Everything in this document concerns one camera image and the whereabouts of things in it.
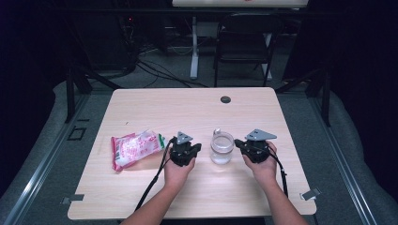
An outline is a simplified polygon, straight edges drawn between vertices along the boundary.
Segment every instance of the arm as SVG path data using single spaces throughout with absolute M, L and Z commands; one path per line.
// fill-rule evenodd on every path
M 269 147 L 276 153 L 276 147 L 268 142 Z M 307 221 L 299 214 L 295 206 L 287 199 L 276 181 L 276 161 L 273 157 L 261 163 L 252 163 L 243 155 L 246 165 L 252 169 L 253 176 L 260 187 L 266 193 L 269 208 L 275 224 L 307 224 Z
M 194 164 L 195 158 L 188 166 L 184 167 L 179 167 L 173 161 L 168 161 L 164 166 L 164 187 L 141 208 L 127 217 L 122 224 L 161 224 L 170 204 L 184 187 Z

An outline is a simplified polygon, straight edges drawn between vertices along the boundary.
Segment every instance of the small black object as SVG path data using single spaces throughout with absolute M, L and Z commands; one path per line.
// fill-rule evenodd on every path
M 231 102 L 231 98 L 228 96 L 223 96 L 221 98 L 221 102 L 227 104 L 227 103 Z
M 187 166 L 190 164 L 192 158 L 196 158 L 201 147 L 202 144 L 200 143 L 191 146 L 191 142 L 178 142 L 178 139 L 175 139 L 173 141 L 173 147 L 170 149 L 170 159 L 180 167 Z
M 246 141 L 235 139 L 235 146 L 242 155 L 246 155 L 252 163 L 260 163 L 269 157 L 269 146 L 266 141 Z

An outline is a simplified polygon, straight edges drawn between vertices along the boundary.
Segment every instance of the snack bag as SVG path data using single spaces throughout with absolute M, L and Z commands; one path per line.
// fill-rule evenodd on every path
M 122 138 L 112 137 L 113 169 L 117 172 L 134 162 L 160 152 L 165 148 L 165 139 L 158 133 L 146 130 L 140 134 L 129 134 Z

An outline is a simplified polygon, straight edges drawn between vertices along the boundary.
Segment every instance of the wire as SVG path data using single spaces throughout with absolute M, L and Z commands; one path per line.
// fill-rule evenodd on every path
M 274 156 L 273 154 L 269 154 L 272 158 L 275 159 L 275 161 L 279 164 L 279 167 L 281 169 L 281 177 L 282 177 L 282 183 L 283 183 L 283 192 L 286 195 L 286 197 L 289 197 L 287 193 L 287 183 L 286 183 L 286 176 L 287 174 L 284 172 L 284 168 L 282 166 L 282 163 L 279 161 L 278 157 Z
M 157 75 L 153 74 L 155 76 L 155 80 L 153 82 L 145 85 L 143 88 L 147 88 L 148 86 L 150 86 L 151 84 L 155 83 L 158 80 L 158 78 L 160 77 L 160 74 L 158 71 L 156 71 L 156 72 L 157 72 Z
M 161 174 L 161 171 L 163 170 L 164 166 L 165 166 L 166 163 L 170 160 L 170 158 L 169 158 L 166 162 L 164 162 L 164 160 L 166 159 L 166 154 L 167 154 L 167 152 L 168 152 L 170 143 L 173 143 L 175 140 L 176 140 L 176 137 L 173 137 L 173 138 L 167 143 L 166 149 L 164 149 L 163 158 L 161 159 L 161 165 L 160 165 L 160 167 L 159 167 L 159 169 L 158 169 L 158 172 L 157 172 L 156 175 L 153 177 L 153 180 L 149 183 L 149 186 L 146 188 L 146 190 L 145 190 L 145 192 L 144 192 L 144 194 L 143 194 L 143 197 L 141 197 L 141 200 L 138 202 L 137 207 L 135 208 L 134 212 L 137 211 L 139 208 L 141 208 L 141 206 L 143 205 L 144 200 L 145 200 L 147 194 L 149 193 L 150 189 L 152 189 L 152 187 L 153 187 L 153 186 L 155 185 L 155 183 L 158 181 L 159 174 Z
M 175 52 L 176 54 L 179 54 L 179 55 L 185 55 L 185 54 L 187 54 L 187 53 L 190 53 L 190 52 L 192 52 L 192 50 L 193 50 L 193 47 L 174 47 L 174 46 L 172 46 L 172 45 L 170 45 L 170 48 L 173 50 L 173 52 Z M 186 51 L 186 52 L 178 52 L 176 49 L 177 48 L 179 48 L 179 49 L 182 49 L 182 48 L 190 48 L 188 51 Z
M 191 26 L 189 25 L 187 18 L 184 18 L 185 24 L 188 26 L 188 29 L 190 29 L 191 33 L 192 33 L 192 29 Z
M 273 152 L 273 154 L 274 154 L 275 157 L 276 157 L 276 152 L 275 152 L 271 147 L 269 147 L 269 149 Z
M 185 85 L 185 86 L 187 86 L 187 87 L 191 87 L 190 84 L 195 84 L 195 85 L 200 85 L 200 86 L 203 86 L 203 87 L 207 87 L 206 85 L 204 85 L 204 84 L 202 84 L 202 83 L 199 83 L 199 82 L 191 82 L 191 81 L 186 81 L 186 80 L 180 79 L 180 78 L 178 78 L 175 74 L 173 74 L 171 71 L 169 71 L 167 68 L 163 67 L 163 66 L 160 65 L 160 64 L 157 64 L 157 63 L 154 63 L 154 62 L 151 62 L 151 61 L 142 61 L 142 60 L 138 60 L 138 63 L 139 63 L 139 64 L 137 65 L 137 67 L 141 68 L 141 69 L 144 70 L 145 72 L 147 72 L 147 73 L 149 73 L 149 74 L 152 74 L 152 75 L 154 75 L 154 76 L 159 76 L 160 78 L 167 79 L 167 80 L 174 80 L 174 81 L 177 81 L 177 82 L 182 83 L 183 85 Z M 159 71 L 159 70 L 157 70 L 156 68 L 150 66 L 149 64 L 154 64 L 154 65 L 156 65 L 156 66 L 158 66 L 158 67 L 164 69 L 167 73 L 162 72 L 162 71 Z M 160 73 L 160 74 L 162 74 L 162 75 L 164 75 L 164 76 L 154 74 L 154 73 L 148 71 L 148 69 L 144 68 L 144 67 L 141 66 L 141 65 L 143 65 L 143 66 L 145 66 L 145 67 L 147 67 L 147 68 L 149 68 L 149 69 L 152 69 L 152 70 L 154 70 L 154 71 L 156 71 L 156 72 L 158 72 L 158 73 Z

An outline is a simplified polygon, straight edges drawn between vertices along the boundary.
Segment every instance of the metal bracket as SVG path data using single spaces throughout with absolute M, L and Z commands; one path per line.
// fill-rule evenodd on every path
M 310 199 L 315 200 L 316 196 L 320 195 L 321 193 L 322 192 L 318 189 L 318 187 L 316 187 L 308 192 L 305 192 L 304 194 L 300 193 L 299 196 L 301 199 L 303 199 L 305 201 L 310 200 Z
M 246 136 L 246 140 L 249 141 L 265 141 L 268 139 L 276 139 L 276 135 L 267 133 L 258 128 Z
M 70 195 L 70 197 L 64 197 L 61 200 L 61 204 L 71 204 L 71 202 L 74 201 L 82 201 L 84 198 L 83 194 L 79 194 L 79 195 Z
M 178 135 L 176 136 L 176 143 L 177 144 L 182 144 L 182 143 L 187 143 L 190 140 L 193 140 L 193 138 L 189 135 L 186 135 L 185 133 L 179 131 Z

